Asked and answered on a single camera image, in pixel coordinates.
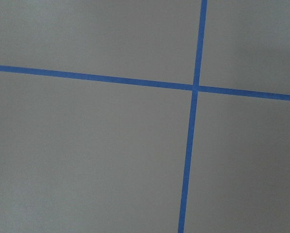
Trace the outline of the long blue tape line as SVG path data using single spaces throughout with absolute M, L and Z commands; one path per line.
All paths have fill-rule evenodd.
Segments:
M 84 73 L 74 73 L 74 72 L 65 72 L 65 71 L 56 71 L 56 70 L 37 69 L 37 68 L 27 68 L 27 67 L 14 67 L 14 66 L 0 65 L 0 71 L 1 72 L 11 72 L 11 73 L 21 73 L 21 74 L 40 75 L 40 76 L 70 78 L 70 79 L 78 79 L 78 80 L 98 81 L 98 82 L 105 82 L 105 83 L 120 83 L 120 84 L 149 86 L 149 87 L 158 87 L 158 88 L 166 88 L 166 89 L 187 90 L 187 91 L 192 91 L 194 89 L 192 84 L 130 79 L 130 78 L 121 78 L 121 77 L 112 77 L 112 76 L 101 76 L 101 75 L 94 75 L 94 74 L 84 74 Z M 277 93 L 239 90 L 239 89 L 202 86 L 202 85 L 196 87 L 196 90 L 199 92 L 206 92 L 206 93 L 215 93 L 215 94 L 225 94 L 225 95 L 234 95 L 234 96 L 244 96 L 244 97 L 254 97 L 254 98 L 290 101 L 290 95 L 277 94 Z

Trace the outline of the crossing blue tape line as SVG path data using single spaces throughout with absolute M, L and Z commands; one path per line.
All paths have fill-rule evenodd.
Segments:
M 183 233 L 184 228 L 185 228 L 185 217 L 186 217 L 191 161 L 192 161 L 192 153 L 193 153 L 193 139 L 194 139 L 194 130 L 195 130 L 195 119 L 196 119 L 196 113 L 197 113 L 198 88 L 199 88 L 200 72 L 201 72 L 201 64 L 202 64 L 207 4 L 208 4 L 207 0 L 201 1 L 195 66 L 194 66 L 194 76 L 193 76 L 193 84 L 192 84 L 191 105 L 190 105 L 190 113 L 189 113 L 188 134 L 187 134 L 187 143 L 186 143 L 186 153 L 185 153 L 184 170 L 183 170 L 182 191 L 181 191 L 181 200 L 180 200 L 178 227 L 177 227 L 177 231 L 179 233 Z

